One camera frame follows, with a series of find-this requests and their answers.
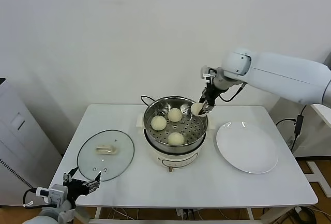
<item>robotic arm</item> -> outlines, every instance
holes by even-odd
[[[63,185],[55,184],[51,188],[32,188],[25,192],[23,196],[23,206],[27,209],[40,208],[42,211],[36,217],[23,224],[65,224],[72,221],[76,208],[76,200],[79,196],[86,196],[100,186],[101,172],[94,180],[83,181],[72,178],[78,167],[72,169],[68,174],[63,175]],[[33,206],[33,201],[25,203],[28,192],[43,197],[48,204]]]
[[[301,104],[331,107],[331,71],[321,63],[272,53],[238,49],[216,69],[202,67],[206,87],[199,100],[199,115],[210,112],[215,99],[235,84],[246,83]]]

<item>white cabinet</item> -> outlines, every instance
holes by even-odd
[[[48,187],[60,161],[14,89],[0,79],[0,205],[22,205],[28,187]]]

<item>floor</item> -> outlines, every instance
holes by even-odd
[[[310,173],[310,170],[307,166],[307,164],[304,161],[298,162],[301,169],[304,173]],[[316,161],[316,164],[320,168],[321,172],[323,173],[324,177],[328,181],[329,184],[331,184],[331,160],[320,160]],[[319,209],[331,214],[331,198],[327,198],[321,187],[318,183],[311,183],[312,188],[314,189],[316,195],[319,198],[319,202],[316,205]],[[134,219],[137,218],[137,209],[125,209],[127,214]],[[90,207],[87,208],[87,211],[94,216],[96,208]],[[100,214],[100,218],[107,219],[114,218],[115,219],[126,219],[126,217],[120,215],[119,213],[115,213],[114,211],[111,211],[111,208],[103,208],[102,212]],[[262,209],[256,208],[253,209],[253,214],[255,219],[259,219],[262,215]],[[2,207],[0,208],[0,223],[1,224],[21,224],[26,220],[29,220],[33,218],[34,216],[38,215],[40,210],[26,210],[22,207]],[[215,209],[203,209],[200,210],[200,215],[204,220],[226,220],[226,218],[232,219],[232,220],[238,220],[238,219],[248,219],[248,215],[246,210],[234,210],[234,209],[228,209],[228,210],[222,210],[222,213],[219,212],[219,210]],[[322,213],[315,212],[315,216],[317,218],[317,223],[323,224],[323,223],[331,223],[330,220],[328,220]],[[140,209],[139,210],[139,219],[142,220],[181,220],[182,218],[180,216],[177,216],[176,211],[173,209]],[[195,220],[199,220],[200,217],[198,216],[197,212],[194,214]],[[285,219],[282,223],[283,224],[290,224],[297,222],[292,217],[285,216]],[[193,220],[193,215],[190,214],[189,218],[190,220]],[[74,220],[75,224],[80,224],[78,220]]]

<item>glass lid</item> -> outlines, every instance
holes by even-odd
[[[134,155],[133,142],[126,133],[106,130],[89,138],[77,156],[81,174],[93,180],[101,172],[100,181],[108,181],[121,175],[131,164]]]

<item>steamed bun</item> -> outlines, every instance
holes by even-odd
[[[179,132],[173,132],[168,136],[169,145],[183,145],[185,143],[184,136]]]
[[[154,116],[151,121],[152,129],[156,131],[164,130],[167,126],[167,121],[163,116]]]
[[[171,109],[168,111],[168,119],[171,122],[179,122],[183,117],[183,113],[180,109]]]
[[[199,115],[199,112],[202,109],[202,107],[203,107],[203,103],[199,103],[199,102],[193,103],[192,106],[191,106],[192,114],[195,115],[195,116],[200,116],[200,117],[206,116],[207,114]]]

